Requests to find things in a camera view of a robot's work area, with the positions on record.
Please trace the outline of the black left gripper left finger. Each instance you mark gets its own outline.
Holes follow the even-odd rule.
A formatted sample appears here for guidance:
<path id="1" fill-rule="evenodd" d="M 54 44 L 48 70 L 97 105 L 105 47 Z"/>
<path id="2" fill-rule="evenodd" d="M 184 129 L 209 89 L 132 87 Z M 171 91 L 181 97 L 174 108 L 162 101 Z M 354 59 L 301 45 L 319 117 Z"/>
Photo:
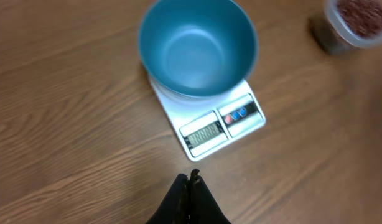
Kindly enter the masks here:
<path id="1" fill-rule="evenodd" d="M 187 175 L 179 174 L 146 224 L 187 224 L 189 222 L 188 183 Z"/>

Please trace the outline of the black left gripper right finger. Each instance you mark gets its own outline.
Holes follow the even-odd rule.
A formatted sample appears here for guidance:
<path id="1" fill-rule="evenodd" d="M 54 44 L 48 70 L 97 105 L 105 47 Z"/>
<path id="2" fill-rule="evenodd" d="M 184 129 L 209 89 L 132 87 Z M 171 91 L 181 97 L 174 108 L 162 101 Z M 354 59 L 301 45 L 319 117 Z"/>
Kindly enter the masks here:
<path id="1" fill-rule="evenodd" d="M 204 179 L 194 169 L 190 174 L 189 190 L 189 223 L 191 224 L 230 224 L 223 214 Z"/>

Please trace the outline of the red beans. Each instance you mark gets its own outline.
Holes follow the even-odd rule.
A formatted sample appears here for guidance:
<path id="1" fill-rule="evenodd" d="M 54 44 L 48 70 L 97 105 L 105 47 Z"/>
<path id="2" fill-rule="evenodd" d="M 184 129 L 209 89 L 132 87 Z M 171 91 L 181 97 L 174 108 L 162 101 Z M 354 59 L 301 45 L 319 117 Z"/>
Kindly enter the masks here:
<path id="1" fill-rule="evenodd" d="M 364 39 L 382 33 L 382 3 L 375 0 L 339 0 L 337 9 L 348 28 Z"/>

